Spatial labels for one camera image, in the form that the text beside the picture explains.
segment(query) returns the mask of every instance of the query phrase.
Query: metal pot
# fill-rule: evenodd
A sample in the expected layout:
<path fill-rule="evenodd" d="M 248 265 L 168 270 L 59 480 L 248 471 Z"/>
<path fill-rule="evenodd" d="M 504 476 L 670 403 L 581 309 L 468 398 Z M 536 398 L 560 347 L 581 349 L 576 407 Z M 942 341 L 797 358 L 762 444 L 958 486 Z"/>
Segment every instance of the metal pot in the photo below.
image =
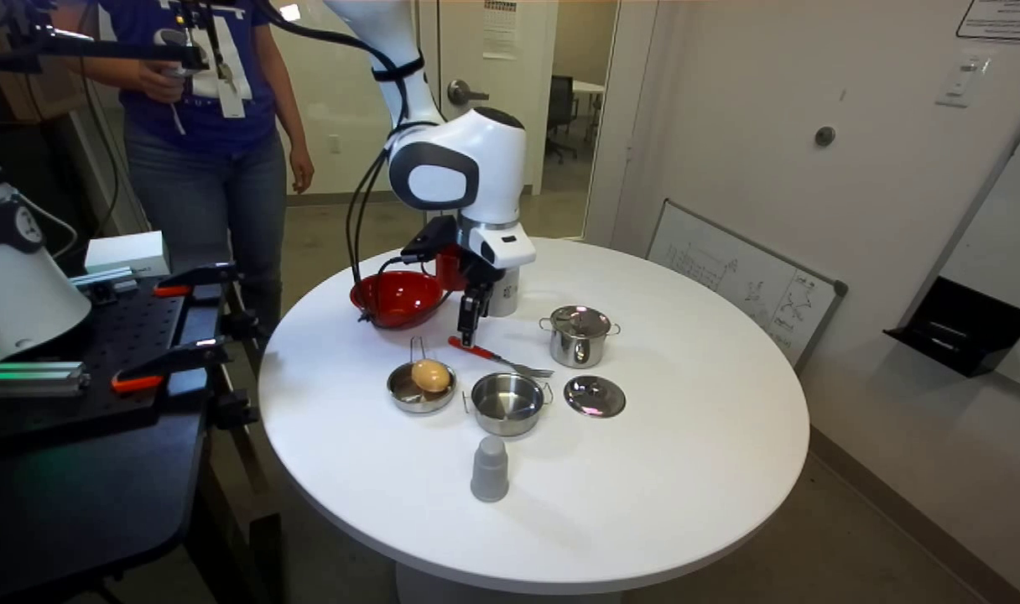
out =
<path fill-rule="evenodd" d="M 550 328 L 550 358 L 569 369 L 587 369 L 602 358 L 615 323 L 587 306 L 560 306 L 540 323 Z"/>

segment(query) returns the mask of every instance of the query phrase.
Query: floor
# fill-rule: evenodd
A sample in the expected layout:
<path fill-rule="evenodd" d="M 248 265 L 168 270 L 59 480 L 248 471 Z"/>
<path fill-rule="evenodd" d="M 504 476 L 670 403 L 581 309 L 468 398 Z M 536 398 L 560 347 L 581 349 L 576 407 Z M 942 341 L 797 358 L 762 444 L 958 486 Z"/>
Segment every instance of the floor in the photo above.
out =
<path fill-rule="evenodd" d="M 587 164 L 550 164 L 547 192 L 522 202 L 530 236 L 576 236 Z M 287 208 L 286 287 L 287 301 L 344 265 L 344 202 L 305 199 Z M 368 252 L 403 246 L 419 217 L 380 199 L 366 217 Z M 233 512 L 253 518 L 275 508 L 286 521 L 287 601 L 295 604 L 394 604 L 393 564 L 337 532 L 278 474 L 253 425 L 271 486 L 253 498 L 231 440 L 213 436 L 213 466 L 224 476 Z M 168 552 L 108 585 L 128 604 L 211 601 L 183 552 Z M 785 508 L 732 557 L 682 582 L 634 592 L 623 604 L 975 604 L 940 561 L 904 536 L 876 504 L 845 482 L 817 456 Z"/>

